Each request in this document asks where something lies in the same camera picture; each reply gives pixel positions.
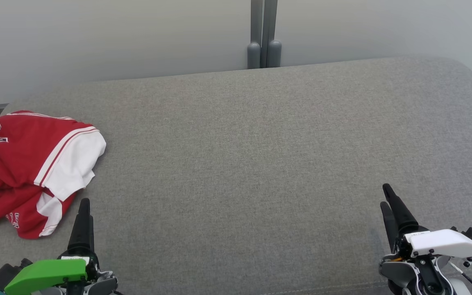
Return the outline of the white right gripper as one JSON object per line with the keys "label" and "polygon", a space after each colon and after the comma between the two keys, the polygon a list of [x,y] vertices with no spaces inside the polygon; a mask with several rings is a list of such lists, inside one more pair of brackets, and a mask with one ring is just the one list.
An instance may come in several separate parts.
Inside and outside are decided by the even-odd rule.
{"label": "white right gripper", "polygon": [[466,258],[472,256],[472,239],[451,229],[418,231],[418,221],[403,200],[385,183],[382,189],[386,202],[380,202],[386,236],[391,252],[403,259],[441,255]]}

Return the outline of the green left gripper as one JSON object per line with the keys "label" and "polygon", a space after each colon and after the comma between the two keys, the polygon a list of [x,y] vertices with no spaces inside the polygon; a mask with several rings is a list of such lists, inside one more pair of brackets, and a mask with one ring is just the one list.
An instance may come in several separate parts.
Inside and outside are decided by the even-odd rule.
{"label": "green left gripper", "polygon": [[83,198],[75,217],[68,250],[57,259],[38,260],[19,271],[5,287],[6,295],[31,295],[50,287],[67,287],[75,284],[79,290],[70,295],[82,295],[82,288],[90,282],[90,267],[99,260],[94,252],[94,222],[90,215],[90,200]]}

